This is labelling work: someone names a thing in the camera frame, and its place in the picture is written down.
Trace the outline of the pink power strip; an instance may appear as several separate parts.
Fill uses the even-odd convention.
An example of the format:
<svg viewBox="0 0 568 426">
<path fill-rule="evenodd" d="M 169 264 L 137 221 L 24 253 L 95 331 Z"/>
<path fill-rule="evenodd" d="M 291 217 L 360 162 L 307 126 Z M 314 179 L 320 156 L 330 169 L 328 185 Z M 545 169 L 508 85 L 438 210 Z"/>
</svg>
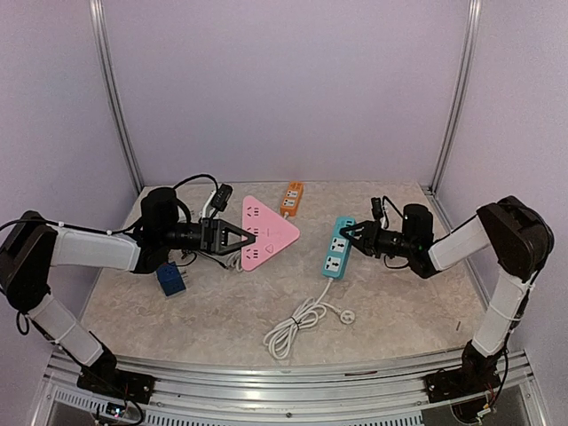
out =
<svg viewBox="0 0 568 426">
<path fill-rule="evenodd" d="M 300 230 L 261 201 L 247 195 L 242 201 L 241 228 L 256 241 L 241 250 L 241 268 L 252 272 L 300 237 Z"/>
</svg>

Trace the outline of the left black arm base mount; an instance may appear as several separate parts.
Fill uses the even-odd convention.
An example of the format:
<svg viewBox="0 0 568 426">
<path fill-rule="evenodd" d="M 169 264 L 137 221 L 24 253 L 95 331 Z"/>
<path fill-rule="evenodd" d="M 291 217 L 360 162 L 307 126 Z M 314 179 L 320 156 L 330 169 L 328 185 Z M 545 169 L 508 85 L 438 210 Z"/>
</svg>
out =
<svg viewBox="0 0 568 426">
<path fill-rule="evenodd" d="M 148 404 L 155 378 L 117 367 L 116 356 L 107 350 L 91 365 L 82 366 L 77 387 L 110 398 Z"/>
</svg>

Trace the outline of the teal power strip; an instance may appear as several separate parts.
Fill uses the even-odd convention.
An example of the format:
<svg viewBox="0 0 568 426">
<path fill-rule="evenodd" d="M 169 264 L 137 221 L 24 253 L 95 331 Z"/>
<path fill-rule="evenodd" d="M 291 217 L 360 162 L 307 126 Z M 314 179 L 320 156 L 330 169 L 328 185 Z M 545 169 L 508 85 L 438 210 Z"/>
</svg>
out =
<svg viewBox="0 0 568 426">
<path fill-rule="evenodd" d="M 355 224 L 356 220 L 353 217 L 338 217 L 336 219 L 321 269 L 324 277 L 334 280 L 343 278 L 351 253 L 351 243 L 340 234 L 340 231 Z"/>
</svg>

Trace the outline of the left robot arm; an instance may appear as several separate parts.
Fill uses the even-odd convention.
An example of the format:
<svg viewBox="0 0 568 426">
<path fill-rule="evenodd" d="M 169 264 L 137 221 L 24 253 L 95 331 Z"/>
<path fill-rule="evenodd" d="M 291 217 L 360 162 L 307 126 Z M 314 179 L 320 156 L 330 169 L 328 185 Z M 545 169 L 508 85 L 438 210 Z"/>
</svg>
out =
<svg viewBox="0 0 568 426">
<path fill-rule="evenodd" d="M 150 191 L 140 216 L 126 231 L 88 230 L 53 222 L 34 210 L 7 223 L 1 246 L 1 291 L 16 312 L 61 347 L 107 395 L 124 385 L 115 355 L 56 299 L 48 284 L 59 266 L 107 268 L 151 274 L 173 250 L 225 256 L 255 242 L 253 233 L 223 219 L 194 222 L 172 187 Z"/>
</svg>

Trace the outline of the orange power strip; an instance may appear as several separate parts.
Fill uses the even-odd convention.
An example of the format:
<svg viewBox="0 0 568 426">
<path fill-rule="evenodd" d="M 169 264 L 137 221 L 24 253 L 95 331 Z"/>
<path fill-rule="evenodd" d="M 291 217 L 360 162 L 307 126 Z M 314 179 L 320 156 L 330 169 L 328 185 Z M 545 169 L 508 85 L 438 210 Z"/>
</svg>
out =
<svg viewBox="0 0 568 426">
<path fill-rule="evenodd" d="M 280 203 L 280 214 L 283 217 L 294 217 L 296 215 L 303 193 L 303 182 L 292 181 L 288 184 L 288 188 Z"/>
</svg>

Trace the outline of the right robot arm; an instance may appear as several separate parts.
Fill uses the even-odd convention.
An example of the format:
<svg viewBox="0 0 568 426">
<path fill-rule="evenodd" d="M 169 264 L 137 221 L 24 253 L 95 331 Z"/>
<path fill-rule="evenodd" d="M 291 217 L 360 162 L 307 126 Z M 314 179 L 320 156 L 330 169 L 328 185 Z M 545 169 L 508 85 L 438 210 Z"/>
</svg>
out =
<svg viewBox="0 0 568 426">
<path fill-rule="evenodd" d="M 513 330 L 524 317 L 534 282 L 556 243 L 540 213 L 513 195 L 476 209 L 471 217 L 437 238 L 430 209 L 409 203 L 399 211 L 401 227 L 387 227 L 386 198 L 373 199 L 373 219 L 347 225 L 343 238 L 365 256 L 399 257 L 422 279 L 493 254 L 496 283 L 478 330 L 466 343 L 454 387 L 471 394 L 502 358 Z"/>
</svg>

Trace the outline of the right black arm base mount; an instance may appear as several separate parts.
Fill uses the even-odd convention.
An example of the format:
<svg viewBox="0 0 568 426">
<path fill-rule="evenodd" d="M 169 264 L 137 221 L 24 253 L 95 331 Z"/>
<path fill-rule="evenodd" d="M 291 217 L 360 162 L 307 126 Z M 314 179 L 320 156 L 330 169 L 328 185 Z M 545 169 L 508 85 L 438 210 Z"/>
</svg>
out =
<svg viewBox="0 0 568 426">
<path fill-rule="evenodd" d="M 440 369 L 423 378 L 430 403 L 462 398 L 501 386 L 497 363 L 503 349 L 484 356 L 471 341 L 461 354 L 461 365 L 455 369 Z"/>
</svg>

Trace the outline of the blue cube adapter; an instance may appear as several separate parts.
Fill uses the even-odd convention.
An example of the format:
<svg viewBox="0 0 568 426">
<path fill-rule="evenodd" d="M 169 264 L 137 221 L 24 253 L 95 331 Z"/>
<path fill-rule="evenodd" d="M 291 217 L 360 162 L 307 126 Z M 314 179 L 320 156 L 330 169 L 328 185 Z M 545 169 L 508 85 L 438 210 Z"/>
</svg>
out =
<svg viewBox="0 0 568 426">
<path fill-rule="evenodd" d="M 156 279 L 166 297 L 173 297 L 185 292 L 185 278 L 189 264 L 164 263 L 155 272 Z"/>
</svg>

